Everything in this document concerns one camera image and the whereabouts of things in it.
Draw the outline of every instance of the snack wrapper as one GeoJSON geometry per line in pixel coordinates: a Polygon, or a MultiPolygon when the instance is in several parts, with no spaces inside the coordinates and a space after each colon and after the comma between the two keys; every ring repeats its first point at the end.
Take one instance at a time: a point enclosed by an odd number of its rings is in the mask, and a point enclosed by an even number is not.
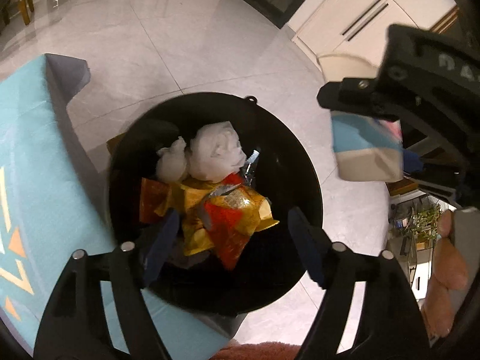
{"type": "Polygon", "coordinates": [[[213,249],[224,267],[232,270],[250,237],[278,223],[268,199],[242,185],[238,174],[220,183],[193,178],[170,185],[167,198],[155,210],[164,215],[168,207],[184,213],[184,254],[191,256],[213,249]]]}
{"type": "Polygon", "coordinates": [[[147,225],[157,223],[162,215],[156,214],[155,210],[160,204],[163,204],[171,194],[170,186],[160,181],[142,179],[140,189],[140,222],[147,225]]]}

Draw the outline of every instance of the orange wrapper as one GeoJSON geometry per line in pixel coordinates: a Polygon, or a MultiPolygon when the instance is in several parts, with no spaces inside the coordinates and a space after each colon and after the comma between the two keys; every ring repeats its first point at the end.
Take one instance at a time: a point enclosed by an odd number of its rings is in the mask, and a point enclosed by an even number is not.
{"type": "Polygon", "coordinates": [[[147,225],[157,223],[162,219],[155,209],[162,204],[169,193],[169,185],[160,181],[142,179],[140,190],[140,222],[147,225]]]}

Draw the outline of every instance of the tile floor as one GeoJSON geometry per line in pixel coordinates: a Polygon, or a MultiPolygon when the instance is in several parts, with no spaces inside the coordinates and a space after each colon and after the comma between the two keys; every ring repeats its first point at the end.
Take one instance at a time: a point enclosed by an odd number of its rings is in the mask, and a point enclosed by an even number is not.
{"type": "MultiPolygon", "coordinates": [[[[71,121],[99,171],[105,142],[153,105],[196,91],[254,95],[311,157],[321,183],[324,229],[354,251],[378,254],[386,225],[384,183],[335,173],[330,119],[315,102],[319,71],[286,36],[242,0],[37,0],[33,22],[16,16],[0,36],[0,80],[42,53],[88,61],[92,81],[69,104],[71,121]]],[[[342,344],[351,346],[358,285],[342,344]]],[[[303,341],[323,291],[306,275],[282,299],[251,313],[236,339],[303,341]]]]}

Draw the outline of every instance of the wooden chair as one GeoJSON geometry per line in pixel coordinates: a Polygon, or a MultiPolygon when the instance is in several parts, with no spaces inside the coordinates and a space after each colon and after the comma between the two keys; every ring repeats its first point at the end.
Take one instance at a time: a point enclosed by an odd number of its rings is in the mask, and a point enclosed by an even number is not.
{"type": "MultiPolygon", "coordinates": [[[[1,10],[5,25],[8,25],[10,23],[8,5],[11,1],[15,1],[15,0],[9,0],[1,10]]],[[[17,0],[18,10],[22,14],[23,22],[25,23],[26,26],[30,24],[30,17],[28,16],[27,4],[28,4],[28,7],[30,8],[30,12],[33,13],[35,11],[35,8],[33,6],[33,0],[17,0]]]]}

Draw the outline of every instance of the trash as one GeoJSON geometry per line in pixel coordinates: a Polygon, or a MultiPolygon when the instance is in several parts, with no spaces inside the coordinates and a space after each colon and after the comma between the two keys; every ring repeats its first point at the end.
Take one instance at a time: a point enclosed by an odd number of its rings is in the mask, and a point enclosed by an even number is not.
{"type": "Polygon", "coordinates": [[[159,222],[163,215],[157,215],[155,209],[162,204],[168,196],[170,187],[168,184],[142,179],[140,188],[140,222],[153,224],[159,222]]]}
{"type": "Polygon", "coordinates": [[[177,238],[173,243],[173,248],[166,261],[178,268],[189,269],[197,264],[203,263],[211,255],[208,250],[205,250],[192,256],[185,256],[183,254],[183,248],[183,238],[177,238]]]}
{"type": "Polygon", "coordinates": [[[244,165],[239,136],[230,122],[203,126],[190,141],[189,173],[203,181],[218,183],[244,165]]]}
{"type": "Polygon", "coordinates": [[[186,256],[214,249],[223,266],[232,270],[254,232],[279,223],[273,219],[268,200],[240,185],[241,181],[240,175],[229,175],[213,188],[206,184],[209,189],[183,186],[186,256]]]}
{"type": "Polygon", "coordinates": [[[178,137],[171,147],[164,147],[158,151],[160,159],[157,162],[157,178],[160,181],[165,183],[182,181],[187,176],[186,146],[184,139],[178,137]]]}
{"type": "Polygon", "coordinates": [[[252,155],[247,158],[245,164],[241,167],[240,173],[242,174],[245,185],[255,188],[255,169],[257,168],[260,152],[254,150],[252,155]]]}

